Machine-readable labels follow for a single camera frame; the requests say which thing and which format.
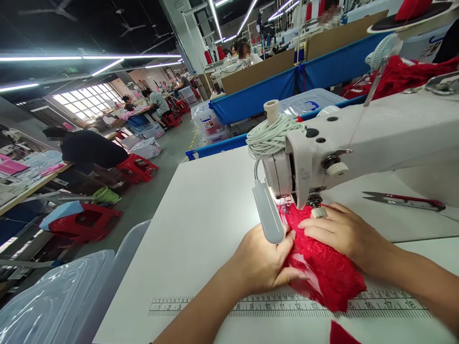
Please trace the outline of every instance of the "hair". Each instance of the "hair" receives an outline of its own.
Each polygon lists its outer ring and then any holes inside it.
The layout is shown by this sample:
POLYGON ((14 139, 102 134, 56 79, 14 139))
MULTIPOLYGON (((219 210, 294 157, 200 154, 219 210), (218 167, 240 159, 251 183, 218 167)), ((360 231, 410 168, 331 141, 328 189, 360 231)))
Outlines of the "hair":
POLYGON ((152 93, 151 89, 147 88, 146 90, 142 91, 142 96, 144 96, 145 98, 148 98, 151 93, 152 93))
POLYGON ((60 127, 50 127, 43 130, 43 134, 48 138, 61 138, 65 137, 68 133, 68 130, 60 127))

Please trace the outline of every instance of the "gray floor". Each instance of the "gray floor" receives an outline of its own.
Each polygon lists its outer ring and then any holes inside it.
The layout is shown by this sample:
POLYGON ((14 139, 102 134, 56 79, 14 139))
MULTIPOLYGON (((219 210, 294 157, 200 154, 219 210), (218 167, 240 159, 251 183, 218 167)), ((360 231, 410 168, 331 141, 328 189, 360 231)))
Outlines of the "gray floor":
POLYGON ((117 250, 126 234, 136 224, 149 220, 158 208, 164 193, 181 162, 186 160, 185 152, 196 149, 201 140, 197 127, 191 121, 191 115, 182 117, 183 123, 178 128, 169 129, 166 134, 158 139, 163 151, 151 162, 159 167, 153 172, 153 180, 149 183, 139 183, 131 186, 116 204, 115 209, 122 210, 124 214, 112 232, 102 241, 84 245, 76 258, 97 252, 103 249, 117 250))

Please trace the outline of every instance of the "ruler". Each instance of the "ruler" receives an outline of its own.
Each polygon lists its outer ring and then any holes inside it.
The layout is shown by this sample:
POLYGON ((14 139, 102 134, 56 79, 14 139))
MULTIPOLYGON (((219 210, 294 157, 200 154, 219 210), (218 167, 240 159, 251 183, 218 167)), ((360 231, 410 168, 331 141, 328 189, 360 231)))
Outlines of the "ruler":
MULTIPOLYGON (((154 297, 148 316, 175 317, 193 296, 154 297)), ((349 300, 348 311, 332 313, 297 293, 252 295, 238 302, 230 317, 288 318, 434 318, 426 307, 400 289, 370 289, 349 300)))

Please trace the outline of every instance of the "cardboard panel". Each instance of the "cardboard panel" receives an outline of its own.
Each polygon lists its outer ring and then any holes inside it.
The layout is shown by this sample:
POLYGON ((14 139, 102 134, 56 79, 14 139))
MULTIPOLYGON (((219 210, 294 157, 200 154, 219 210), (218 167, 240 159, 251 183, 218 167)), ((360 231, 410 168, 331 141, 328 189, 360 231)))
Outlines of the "cardboard panel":
POLYGON ((294 50, 287 50, 266 61, 254 64, 222 78, 227 95, 241 91, 293 67, 294 50))
POLYGON ((381 19, 386 18, 387 12, 388 11, 379 12, 310 37, 307 44, 307 61, 314 60, 315 58, 368 37, 370 34, 367 33, 367 29, 381 19))

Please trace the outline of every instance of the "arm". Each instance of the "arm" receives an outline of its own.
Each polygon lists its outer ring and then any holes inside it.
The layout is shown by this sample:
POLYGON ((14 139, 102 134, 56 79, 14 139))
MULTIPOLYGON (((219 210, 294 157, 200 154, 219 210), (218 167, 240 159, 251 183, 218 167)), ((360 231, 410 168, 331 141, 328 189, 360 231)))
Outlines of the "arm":
POLYGON ((307 219, 299 228, 349 257, 369 276, 406 290, 459 335, 459 277, 419 254, 384 239, 348 208, 334 203, 326 219, 307 219))
POLYGON ((306 278, 299 270, 283 268, 294 239, 292 231, 279 245, 273 245, 265 239, 261 225, 254 227, 245 235, 233 257, 153 344, 211 344, 240 299, 270 291, 297 278, 306 278))

